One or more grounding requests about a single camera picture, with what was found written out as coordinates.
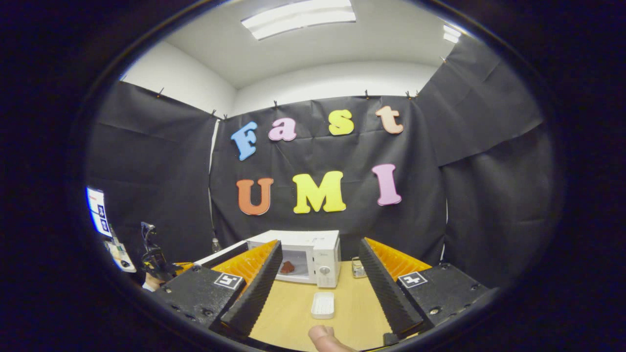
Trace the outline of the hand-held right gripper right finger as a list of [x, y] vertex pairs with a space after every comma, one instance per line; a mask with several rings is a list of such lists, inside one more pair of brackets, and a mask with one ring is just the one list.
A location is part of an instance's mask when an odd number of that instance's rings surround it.
[[492, 294], [450, 263], [431, 266], [370, 238], [361, 239], [358, 256], [397, 339], [447, 323]]

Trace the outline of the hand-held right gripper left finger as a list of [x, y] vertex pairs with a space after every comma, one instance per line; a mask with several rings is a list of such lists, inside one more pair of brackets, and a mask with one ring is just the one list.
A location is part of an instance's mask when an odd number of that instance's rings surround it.
[[206, 330], [246, 338], [257, 322], [283, 259], [274, 239], [237, 243], [193, 263], [155, 290], [163, 308]]

